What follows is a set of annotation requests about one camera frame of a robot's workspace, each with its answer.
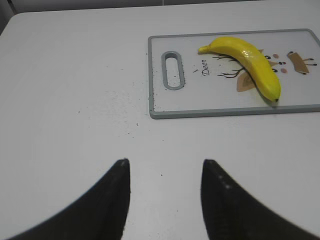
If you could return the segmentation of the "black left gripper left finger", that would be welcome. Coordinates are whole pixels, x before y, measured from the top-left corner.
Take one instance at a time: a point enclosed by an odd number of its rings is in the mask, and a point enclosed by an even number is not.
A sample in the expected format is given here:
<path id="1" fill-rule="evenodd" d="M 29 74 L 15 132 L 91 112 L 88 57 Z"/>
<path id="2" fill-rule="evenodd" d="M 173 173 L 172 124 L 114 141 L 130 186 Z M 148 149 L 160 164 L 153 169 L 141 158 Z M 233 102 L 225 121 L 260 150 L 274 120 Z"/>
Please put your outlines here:
<path id="1" fill-rule="evenodd" d="M 131 198 L 130 162 L 117 160 L 85 194 L 14 240 L 120 240 Z"/>

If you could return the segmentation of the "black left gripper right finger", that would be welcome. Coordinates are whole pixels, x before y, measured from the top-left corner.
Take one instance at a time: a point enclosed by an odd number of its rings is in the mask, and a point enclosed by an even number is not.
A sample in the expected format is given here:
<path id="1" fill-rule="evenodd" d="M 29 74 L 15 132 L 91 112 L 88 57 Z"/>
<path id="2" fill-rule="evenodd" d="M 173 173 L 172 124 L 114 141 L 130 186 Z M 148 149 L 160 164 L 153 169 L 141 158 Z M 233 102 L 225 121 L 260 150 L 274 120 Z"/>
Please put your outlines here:
<path id="1" fill-rule="evenodd" d="M 211 240 L 316 240 L 242 188 L 215 160 L 202 166 L 200 198 Z"/>

